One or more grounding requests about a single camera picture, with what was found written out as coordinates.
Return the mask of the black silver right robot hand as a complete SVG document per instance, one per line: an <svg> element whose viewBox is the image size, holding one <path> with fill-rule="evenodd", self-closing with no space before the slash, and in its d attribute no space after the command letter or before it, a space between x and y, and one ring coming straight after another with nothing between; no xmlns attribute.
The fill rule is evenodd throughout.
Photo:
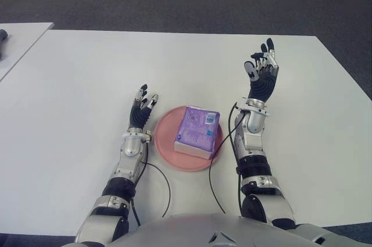
<svg viewBox="0 0 372 247"><path fill-rule="evenodd" d="M279 71L273 40L268 38L262 43L261 51L253 53L251 59L244 63L250 81L248 98L266 102L274 91Z"/></svg>

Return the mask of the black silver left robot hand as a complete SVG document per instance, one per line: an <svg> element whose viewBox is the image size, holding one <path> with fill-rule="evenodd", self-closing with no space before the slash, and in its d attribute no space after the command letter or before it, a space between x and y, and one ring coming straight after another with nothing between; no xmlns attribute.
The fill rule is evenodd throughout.
<svg viewBox="0 0 372 247"><path fill-rule="evenodd" d="M129 128L144 129L151 112L158 102L158 94L153 94L150 98L145 96L148 93L148 85L144 84L137 91L130 111Z"/></svg>

